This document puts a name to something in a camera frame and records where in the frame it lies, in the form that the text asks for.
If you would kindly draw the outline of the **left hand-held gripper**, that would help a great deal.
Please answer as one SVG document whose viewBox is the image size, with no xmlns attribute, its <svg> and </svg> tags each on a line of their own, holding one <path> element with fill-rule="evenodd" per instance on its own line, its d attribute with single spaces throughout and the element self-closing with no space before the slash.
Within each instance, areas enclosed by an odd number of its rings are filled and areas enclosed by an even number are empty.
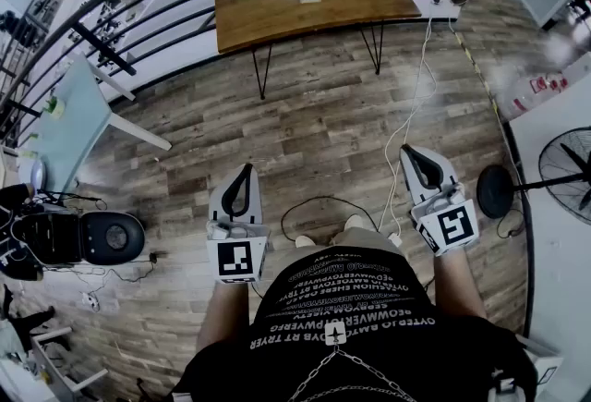
<svg viewBox="0 0 591 402">
<path fill-rule="evenodd" d="M 206 227 L 213 277 L 225 284 L 258 282 L 270 230 L 249 225 L 262 223 L 259 176 L 252 164 L 230 171 L 213 189 L 208 216 L 213 220 Z"/>
</svg>

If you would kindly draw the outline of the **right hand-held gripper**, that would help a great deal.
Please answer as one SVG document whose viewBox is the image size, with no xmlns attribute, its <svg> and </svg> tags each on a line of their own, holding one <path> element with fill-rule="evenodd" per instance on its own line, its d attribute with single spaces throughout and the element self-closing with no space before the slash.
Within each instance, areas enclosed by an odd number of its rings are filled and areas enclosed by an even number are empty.
<svg viewBox="0 0 591 402">
<path fill-rule="evenodd" d="M 458 176 L 452 163 L 430 149 L 407 144 L 401 147 L 400 159 L 415 205 L 415 230 L 433 254 L 441 256 L 477 240 L 475 205 L 465 198 L 462 185 L 454 185 Z"/>
</svg>

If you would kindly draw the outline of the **person's left forearm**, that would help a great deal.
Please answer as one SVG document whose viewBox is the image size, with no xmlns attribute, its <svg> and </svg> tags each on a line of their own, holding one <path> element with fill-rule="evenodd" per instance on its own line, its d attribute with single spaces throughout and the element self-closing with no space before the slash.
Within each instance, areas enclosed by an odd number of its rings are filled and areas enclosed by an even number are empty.
<svg viewBox="0 0 591 402">
<path fill-rule="evenodd" d="M 216 283 L 199 330 L 197 351 L 243 337 L 249 327 L 248 286 Z"/>
</svg>

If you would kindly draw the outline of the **person's right forearm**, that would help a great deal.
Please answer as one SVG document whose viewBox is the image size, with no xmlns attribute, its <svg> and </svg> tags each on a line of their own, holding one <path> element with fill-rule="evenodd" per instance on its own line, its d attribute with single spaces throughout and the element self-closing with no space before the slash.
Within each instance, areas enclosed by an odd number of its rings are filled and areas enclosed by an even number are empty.
<svg viewBox="0 0 591 402">
<path fill-rule="evenodd" d="M 466 253 L 463 248 L 435 257 L 434 284 L 436 306 L 454 316 L 487 318 Z"/>
</svg>

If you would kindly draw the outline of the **black standing fan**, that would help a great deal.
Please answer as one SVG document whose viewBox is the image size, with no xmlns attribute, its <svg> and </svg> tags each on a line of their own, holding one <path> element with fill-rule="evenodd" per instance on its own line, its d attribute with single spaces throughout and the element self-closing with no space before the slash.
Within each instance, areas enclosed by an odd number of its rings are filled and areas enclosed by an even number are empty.
<svg viewBox="0 0 591 402">
<path fill-rule="evenodd" d="M 490 165 L 480 174 L 476 199 L 489 218 L 502 218 L 517 192 L 545 189 L 566 212 L 591 225 L 591 126 L 568 130 L 551 140 L 538 158 L 537 182 L 515 185 L 510 172 Z"/>
</svg>

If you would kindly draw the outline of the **person's khaki trousers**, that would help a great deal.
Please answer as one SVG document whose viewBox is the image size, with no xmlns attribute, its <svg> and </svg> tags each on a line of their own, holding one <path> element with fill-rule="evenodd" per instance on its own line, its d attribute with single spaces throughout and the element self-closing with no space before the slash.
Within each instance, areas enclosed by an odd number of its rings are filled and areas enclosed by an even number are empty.
<svg viewBox="0 0 591 402">
<path fill-rule="evenodd" d="M 403 256 L 404 254 L 396 248 L 390 240 L 388 240 L 382 234 L 371 231 L 368 229 L 359 229 L 353 228 L 347 231 L 342 231 L 335 235 L 330 241 L 328 245 L 318 245 L 316 244 L 313 247 L 305 247 L 298 249 L 295 247 L 294 250 L 291 250 L 286 257 L 289 259 L 302 259 L 307 257 L 313 253 L 327 250 L 328 248 L 335 247 L 335 246 L 349 246 L 355 248 L 367 248 L 367 249 L 374 249 L 374 250 L 384 250 L 388 252 L 392 252 L 396 255 Z"/>
</svg>

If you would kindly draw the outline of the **black office chair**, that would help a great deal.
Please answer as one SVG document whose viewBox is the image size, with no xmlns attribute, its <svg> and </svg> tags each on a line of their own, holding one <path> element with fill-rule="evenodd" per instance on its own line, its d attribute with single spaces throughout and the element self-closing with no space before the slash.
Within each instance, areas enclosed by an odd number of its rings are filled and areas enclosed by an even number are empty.
<svg viewBox="0 0 591 402">
<path fill-rule="evenodd" d="M 135 260 L 145 244 L 140 220 L 119 212 L 30 214 L 13 222 L 10 232 L 40 263 L 50 265 L 119 265 Z"/>
</svg>

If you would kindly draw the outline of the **pack of water bottles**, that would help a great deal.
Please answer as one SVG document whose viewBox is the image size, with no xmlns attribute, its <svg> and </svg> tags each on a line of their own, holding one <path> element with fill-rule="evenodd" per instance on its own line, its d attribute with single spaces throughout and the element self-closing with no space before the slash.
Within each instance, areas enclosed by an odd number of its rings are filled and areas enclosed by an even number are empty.
<svg viewBox="0 0 591 402">
<path fill-rule="evenodd" d="M 568 80 L 560 72 L 523 77 L 501 94 L 501 116 L 504 120 L 511 121 L 532 111 L 568 87 Z"/>
</svg>

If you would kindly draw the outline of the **person's black printed t-shirt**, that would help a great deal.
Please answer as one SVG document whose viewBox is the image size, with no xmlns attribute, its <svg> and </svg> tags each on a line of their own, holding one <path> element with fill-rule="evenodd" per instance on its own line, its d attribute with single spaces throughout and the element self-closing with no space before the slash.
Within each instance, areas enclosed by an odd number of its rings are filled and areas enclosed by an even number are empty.
<svg viewBox="0 0 591 402">
<path fill-rule="evenodd" d="M 404 256 L 335 246 L 287 265 L 247 333 L 205 347 L 175 393 L 191 402 L 534 402 L 515 335 L 437 308 Z"/>
</svg>

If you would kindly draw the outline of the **white table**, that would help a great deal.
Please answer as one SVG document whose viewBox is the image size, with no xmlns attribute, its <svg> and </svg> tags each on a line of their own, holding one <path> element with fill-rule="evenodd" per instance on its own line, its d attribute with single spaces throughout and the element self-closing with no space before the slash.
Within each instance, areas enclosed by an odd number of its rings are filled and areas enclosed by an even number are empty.
<svg viewBox="0 0 591 402">
<path fill-rule="evenodd" d="M 511 121 L 524 181 L 540 179 L 539 155 L 551 140 L 588 126 L 591 76 Z M 591 225 L 568 213 L 545 189 L 529 191 L 528 201 L 535 263 L 529 337 L 563 358 L 540 397 L 580 402 L 591 388 Z"/>
</svg>

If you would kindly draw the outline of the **light blue glass table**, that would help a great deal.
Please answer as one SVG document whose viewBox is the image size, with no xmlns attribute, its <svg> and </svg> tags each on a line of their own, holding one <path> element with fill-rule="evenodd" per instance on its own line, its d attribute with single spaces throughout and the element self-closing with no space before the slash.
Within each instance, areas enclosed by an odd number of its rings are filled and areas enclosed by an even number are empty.
<svg viewBox="0 0 591 402">
<path fill-rule="evenodd" d="M 86 57 L 74 55 L 72 64 L 54 90 L 54 96 L 65 102 L 65 112 L 59 119 L 43 112 L 33 123 L 33 136 L 18 148 L 18 158 L 40 158 L 44 161 L 47 178 L 43 190 L 67 192 L 72 189 L 78 170 L 109 126 L 164 151 L 172 147 L 168 140 L 114 113 L 104 98 L 98 79 L 122 92 L 128 99 L 135 98 L 130 91 L 100 72 Z"/>
</svg>

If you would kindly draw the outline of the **white plate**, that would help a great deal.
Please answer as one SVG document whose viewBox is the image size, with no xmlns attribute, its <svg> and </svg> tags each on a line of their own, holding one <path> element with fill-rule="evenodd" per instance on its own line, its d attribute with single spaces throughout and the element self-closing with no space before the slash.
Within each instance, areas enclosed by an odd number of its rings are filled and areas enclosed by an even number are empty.
<svg viewBox="0 0 591 402">
<path fill-rule="evenodd" d="M 17 159 L 18 178 L 30 183 L 35 189 L 43 189 L 47 178 L 45 163 L 40 158 L 19 157 Z"/>
</svg>

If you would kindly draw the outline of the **white metal stand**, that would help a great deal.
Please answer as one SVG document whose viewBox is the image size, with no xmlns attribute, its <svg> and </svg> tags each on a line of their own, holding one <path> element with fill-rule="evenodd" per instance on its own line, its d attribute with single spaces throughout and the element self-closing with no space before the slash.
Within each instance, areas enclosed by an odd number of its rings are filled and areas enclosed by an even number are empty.
<svg viewBox="0 0 591 402">
<path fill-rule="evenodd" d="M 79 383 L 75 383 L 71 378 L 66 377 L 55 367 L 42 345 L 47 343 L 50 339 L 68 335 L 72 331 L 73 329 L 70 326 L 67 326 L 50 331 L 46 334 L 32 335 L 30 337 L 32 353 L 39 369 L 39 374 L 59 402 L 78 402 L 78 397 L 83 389 L 86 389 L 89 385 L 99 381 L 109 372 L 107 369 L 102 368 L 90 377 Z"/>
</svg>

